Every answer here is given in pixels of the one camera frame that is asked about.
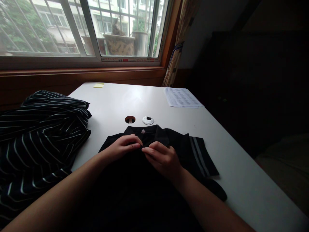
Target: curtain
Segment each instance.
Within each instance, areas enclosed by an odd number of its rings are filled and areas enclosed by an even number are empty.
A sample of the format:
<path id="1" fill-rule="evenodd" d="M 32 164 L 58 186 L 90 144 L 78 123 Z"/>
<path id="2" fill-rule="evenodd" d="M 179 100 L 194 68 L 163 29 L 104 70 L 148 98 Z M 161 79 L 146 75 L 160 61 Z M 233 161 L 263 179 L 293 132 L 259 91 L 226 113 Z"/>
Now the curtain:
<path id="1" fill-rule="evenodd" d="M 173 50 L 170 62 L 168 64 L 168 68 L 166 70 L 166 75 L 164 77 L 162 87 L 172 87 L 176 72 L 178 63 L 181 56 L 181 51 L 183 47 L 183 43 L 186 37 L 187 32 L 189 31 L 189 28 L 193 22 L 193 17 L 195 16 L 197 12 L 197 8 L 199 6 L 200 1 L 199 0 L 183 0 L 183 4 L 181 7 L 181 13 L 180 13 L 180 19 L 179 19 L 179 25 L 177 29 L 177 36 L 176 36 L 176 46 Z"/>

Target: person's left hand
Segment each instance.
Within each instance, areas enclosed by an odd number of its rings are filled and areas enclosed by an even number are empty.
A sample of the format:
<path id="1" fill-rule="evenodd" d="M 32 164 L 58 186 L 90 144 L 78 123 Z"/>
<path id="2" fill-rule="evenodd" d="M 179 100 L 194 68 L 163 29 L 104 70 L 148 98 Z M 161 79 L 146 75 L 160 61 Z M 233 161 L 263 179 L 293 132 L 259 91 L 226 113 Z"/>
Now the person's left hand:
<path id="1" fill-rule="evenodd" d="M 135 134 L 124 135 L 100 153 L 107 159 L 107 164 L 110 164 L 126 153 L 139 149 L 142 145 L 142 141 Z"/>

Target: white grommet cap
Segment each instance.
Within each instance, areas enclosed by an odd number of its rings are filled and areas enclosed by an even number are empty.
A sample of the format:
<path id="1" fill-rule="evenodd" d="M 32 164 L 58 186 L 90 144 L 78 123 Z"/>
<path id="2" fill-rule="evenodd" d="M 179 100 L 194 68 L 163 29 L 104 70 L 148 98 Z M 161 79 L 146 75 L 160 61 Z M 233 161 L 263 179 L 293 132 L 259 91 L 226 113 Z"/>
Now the white grommet cap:
<path id="1" fill-rule="evenodd" d="M 154 119 L 148 116 L 143 117 L 142 119 L 143 123 L 146 125 L 151 125 L 154 122 Z"/>

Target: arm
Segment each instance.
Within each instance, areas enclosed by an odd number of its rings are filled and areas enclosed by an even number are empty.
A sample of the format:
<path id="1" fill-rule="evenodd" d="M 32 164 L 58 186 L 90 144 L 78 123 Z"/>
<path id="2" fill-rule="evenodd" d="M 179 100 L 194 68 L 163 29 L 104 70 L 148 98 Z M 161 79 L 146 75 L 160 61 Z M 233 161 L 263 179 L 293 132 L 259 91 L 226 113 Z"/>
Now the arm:
<path id="1" fill-rule="evenodd" d="M 122 136 L 33 202 L 2 231 L 59 230 L 102 170 L 141 145 L 142 141 L 134 134 Z"/>
<path id="2" fill-rule="evenodd" d="M 172 146 L 167 148 L 154 142 L 142 151 L 153 167 L 180 192 L 205 231 L 254 231 L 180 165 Z"/>

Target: black clothing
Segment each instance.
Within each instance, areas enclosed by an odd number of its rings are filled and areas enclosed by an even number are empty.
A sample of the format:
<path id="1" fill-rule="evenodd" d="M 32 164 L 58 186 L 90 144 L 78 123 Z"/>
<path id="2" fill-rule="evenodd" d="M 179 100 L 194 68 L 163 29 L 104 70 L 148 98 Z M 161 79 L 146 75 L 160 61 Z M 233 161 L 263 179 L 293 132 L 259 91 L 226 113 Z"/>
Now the black clothing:
<path id="1" fill-rule="evenodd" d="M 89 103 L 38 91 L 0 113 L 0 228 L 67 177 L 88 139 Z"/>
<path id="2" fill-rule="evenodd" d="M 100 151 L 133 133 L 144 147 L 154 141 L 173 146 L 184 168 L 221 200 L 227 199 L 221 186 L 206 178 L 219 173 L 201 138 L 158 125 L 129 126 L 124 133 L 109 136 Z M 140 149 L 104 169 L 69 225 L 73 231 L 202 231 L 186 201 Z"/>

